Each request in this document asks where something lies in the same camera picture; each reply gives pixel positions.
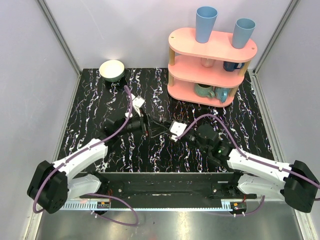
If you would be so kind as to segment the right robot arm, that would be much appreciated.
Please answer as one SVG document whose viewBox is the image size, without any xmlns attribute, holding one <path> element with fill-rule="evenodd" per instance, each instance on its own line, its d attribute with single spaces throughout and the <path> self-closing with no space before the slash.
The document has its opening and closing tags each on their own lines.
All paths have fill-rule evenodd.
<svg viewBox="0 0 320 240">
<path fill-rule="evenodd" d="M 195 146 L 209 170 L 223 167 L 236 175 L 235 181 L 227 185 L 230 197 L 265 196 L 283 200 L 297 211 L 311 212 L 320 182 L 304 162 L 295 160 L 289 164 L 248 153 L 221 141 L 209 124 L 193 130 L 175 121 L 169 131 L 172 140 L 184 140 Z"/>
</svg>

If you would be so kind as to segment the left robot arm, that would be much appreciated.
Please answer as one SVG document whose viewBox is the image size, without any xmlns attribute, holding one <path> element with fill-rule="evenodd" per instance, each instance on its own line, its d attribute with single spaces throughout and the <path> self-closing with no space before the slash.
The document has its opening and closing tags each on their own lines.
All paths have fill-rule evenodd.
<svg viewBox="0 0 320 240">
<path fill-rule="evenodd" d="M 33 199 L 35 213 L 56 213 L 68 200 L 93 194 L 103 198 L 108 181 L 98 173 L 77 175 L 97 160 L 109 155 L 122 135 L 141 134 L 154 137 L 169 130 L 171 121 L 157 120 L 148 114 L 134 114 L 130 119 L 107 119 L 99 134 L 84 147 L 54 163 L 46 160 L 36 167 L 27 195 Z"/>
</svg>

